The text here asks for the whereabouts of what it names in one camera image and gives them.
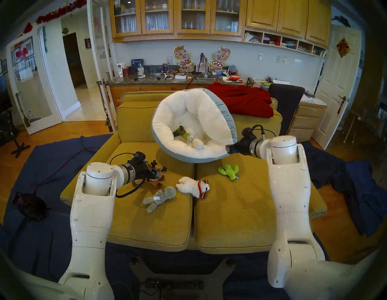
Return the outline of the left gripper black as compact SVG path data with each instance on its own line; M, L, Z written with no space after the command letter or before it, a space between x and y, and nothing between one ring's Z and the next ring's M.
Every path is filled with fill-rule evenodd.
M148 178L148 182L159 182L160 177L156 174L162 172L162 169L149 169L146 156L142 152L136 152L129 161L129 181Z

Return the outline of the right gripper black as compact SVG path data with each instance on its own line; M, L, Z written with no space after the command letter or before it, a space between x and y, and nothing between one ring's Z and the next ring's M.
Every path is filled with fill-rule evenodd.
M245 156L256 155L256 136L251 128L242 130L242 139L235 144L226 145L228 154L242 154Z

